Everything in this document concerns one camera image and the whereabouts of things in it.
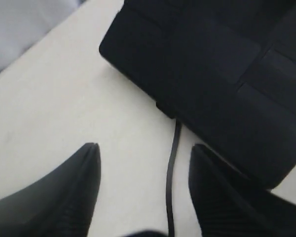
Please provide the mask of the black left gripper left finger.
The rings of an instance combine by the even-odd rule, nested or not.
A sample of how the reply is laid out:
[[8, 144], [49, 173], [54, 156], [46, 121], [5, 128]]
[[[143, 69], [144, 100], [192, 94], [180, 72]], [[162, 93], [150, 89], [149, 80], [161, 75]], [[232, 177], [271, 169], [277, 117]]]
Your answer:
[[33, 184], [0, 199], [0, 237], [85, 237], [100, 187], [100, 148], [86, 143]]

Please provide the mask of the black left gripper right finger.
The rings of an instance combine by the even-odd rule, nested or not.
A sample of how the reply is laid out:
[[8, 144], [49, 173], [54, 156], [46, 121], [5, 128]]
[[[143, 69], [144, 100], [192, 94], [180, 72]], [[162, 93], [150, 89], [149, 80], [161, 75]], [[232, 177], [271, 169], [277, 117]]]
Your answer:
[[296, 205], [254, 184], [201, 144], [188, 185], [204, 237], [296, 237]]

